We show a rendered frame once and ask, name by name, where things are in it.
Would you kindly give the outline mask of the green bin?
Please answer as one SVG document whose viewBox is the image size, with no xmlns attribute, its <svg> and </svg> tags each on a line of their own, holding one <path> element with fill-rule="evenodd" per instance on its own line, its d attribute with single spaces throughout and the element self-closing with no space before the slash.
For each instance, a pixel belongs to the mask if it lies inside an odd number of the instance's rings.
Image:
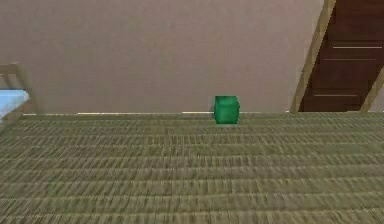
<svg viewBox="0 0 384 224">
<path fill-rule="evenodd" d="M 214 119 L 217 124 L 237 124 L 240 104 L 236 96 L 216 96 Z"/>
</svg>

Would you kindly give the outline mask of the dark brown room door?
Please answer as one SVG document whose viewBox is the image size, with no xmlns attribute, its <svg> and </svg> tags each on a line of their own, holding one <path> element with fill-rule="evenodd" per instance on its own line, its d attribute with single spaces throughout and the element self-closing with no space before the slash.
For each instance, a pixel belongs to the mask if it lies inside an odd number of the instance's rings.
<svg viewBox="0 0 384 224">
<path fill-rule="evenodd" d="M 384 0 L 325 0 L 292 107 L 359 111 L 384 68 Z"/>
</svg>

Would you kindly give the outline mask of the wooden bed with blue sheet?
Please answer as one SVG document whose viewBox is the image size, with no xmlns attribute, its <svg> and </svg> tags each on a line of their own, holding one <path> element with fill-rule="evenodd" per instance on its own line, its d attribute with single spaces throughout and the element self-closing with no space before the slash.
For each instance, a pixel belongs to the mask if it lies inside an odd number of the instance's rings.
<svg viewBox="0 0 384 224">
<path fill-rule="evenodd" d="M 0 64 L 0 125 L 16 120 L 31 108 L 39 113 L 39 106 L 25 69 L 20 63 Z"/>
</svg>

